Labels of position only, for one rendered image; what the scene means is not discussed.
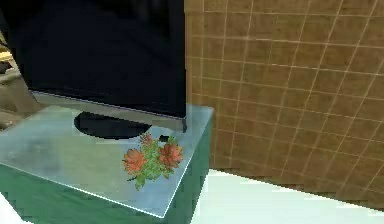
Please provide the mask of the black television set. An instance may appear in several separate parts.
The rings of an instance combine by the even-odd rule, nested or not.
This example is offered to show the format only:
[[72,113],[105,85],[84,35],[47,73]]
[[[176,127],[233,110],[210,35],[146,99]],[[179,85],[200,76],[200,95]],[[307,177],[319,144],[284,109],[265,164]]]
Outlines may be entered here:
[[29,91],[78,110],[83,134],[185,131],[185,0],[0,0],[0,31]]

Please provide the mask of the orange flowering house plant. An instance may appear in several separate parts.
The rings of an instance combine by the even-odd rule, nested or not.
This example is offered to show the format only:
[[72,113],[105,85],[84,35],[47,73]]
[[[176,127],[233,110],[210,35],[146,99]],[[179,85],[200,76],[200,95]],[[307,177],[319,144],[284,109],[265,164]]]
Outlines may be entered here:
[[175,137],[154,138],[149,132],[139,137],[139,148],[128,149],[122,165],[129,181],[134,181],[140,190],[147,181],[156,181],[160,176],[168,179],[184,159],[183,148]]

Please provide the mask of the green glass-topped cabinet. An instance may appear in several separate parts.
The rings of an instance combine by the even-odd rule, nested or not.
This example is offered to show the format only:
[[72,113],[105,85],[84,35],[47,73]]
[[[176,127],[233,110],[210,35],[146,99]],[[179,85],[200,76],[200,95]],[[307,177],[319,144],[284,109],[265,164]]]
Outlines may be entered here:
[[34,224],[189,224],[209,169],[213,111],[187,108],[186,132],[174,137],[183,159],[169,176],[141,188],[125,171],[124,154],[139,138],[108,140],[74,126],[77,111],[50,106],[0,132],[0,193]]

